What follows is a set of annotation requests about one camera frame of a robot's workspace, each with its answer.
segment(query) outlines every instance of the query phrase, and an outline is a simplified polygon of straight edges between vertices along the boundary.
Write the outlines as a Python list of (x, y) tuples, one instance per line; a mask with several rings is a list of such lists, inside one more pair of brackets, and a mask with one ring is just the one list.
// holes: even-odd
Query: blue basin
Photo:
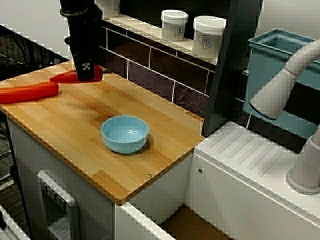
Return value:
[(134, 116), (115, 116), (102, 124), (104, 144), (112, 151), (129, 154), (140, 150), (147, 142), (149, 128)]

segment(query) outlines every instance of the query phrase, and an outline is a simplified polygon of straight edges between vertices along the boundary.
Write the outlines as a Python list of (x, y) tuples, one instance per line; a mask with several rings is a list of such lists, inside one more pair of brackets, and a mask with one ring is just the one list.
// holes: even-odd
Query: orange vegetable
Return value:
[(33, 85), (0, 88), (0, 104), (13, 104), (34, 101), (57, 95), (59, 85), (43, 82)]

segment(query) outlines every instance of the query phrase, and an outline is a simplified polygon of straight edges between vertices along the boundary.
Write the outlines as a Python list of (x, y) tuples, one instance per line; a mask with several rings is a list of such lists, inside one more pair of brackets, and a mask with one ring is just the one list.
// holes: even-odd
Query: shelf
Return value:
[(188, 54), (190, 56), (203, 60), (207, 63), (213, 64), (215, 66), (217, 65), (217, 61), (218, 61), (217, 58), (207, 59), (207, 58), (197, 56), (192, 52), (192, 45), (193, 45), (192, 39), (184, 38), (183, 41), (177, 41), (177, 42), (166, 41), (161, 37), (160, 27), (153, 26), (149, 23), (140, 21), (138, 19), (135, 19), (133, 17), (130, 17), (124, 14), (120, 14), (120, 16), (117, 16), (117, 17), (110, 17), (110, 18), (103, 17), (102, 19), (108, 23), (111, 23), (123, 29), (129, 30), (135, 34), (138, 34), (140, 36), (143, 36), (147, 39), (153, 40), (157, 43), (173, 48), (175, 50), (178, 50), (184, 54)]

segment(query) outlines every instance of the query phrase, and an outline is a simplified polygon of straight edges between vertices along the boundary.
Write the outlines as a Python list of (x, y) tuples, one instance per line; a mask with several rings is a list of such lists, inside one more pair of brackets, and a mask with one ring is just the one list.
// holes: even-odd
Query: red chili pepper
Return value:
[(50, 81), (57, 84), (86, 84), (99, 82), (102, 79), (103, 72), (99, 65), (94, 65), (94, 78), (90, 81), (79, 81), (76, 70), (61, 73), (50, 78)]
[(0, 88), (0, 104), (14, 104), (34, 101), (57, 95), (59, 85), (55, 82), (43, 82), (33, 85)]

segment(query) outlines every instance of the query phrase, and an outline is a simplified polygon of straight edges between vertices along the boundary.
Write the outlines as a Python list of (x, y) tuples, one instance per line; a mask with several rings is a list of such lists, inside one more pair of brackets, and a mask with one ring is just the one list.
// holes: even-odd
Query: faucet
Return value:
[[(297, 77), (319, 58), (320, 39), (298, 50), (284, 68), (254, 95), (251, 107), (261, 116), (276, 120), (287, 104)], [(286, 181), (301, 194), (320, 193), (320, 125), (307, 139), (293, 168), (288, 171)]]

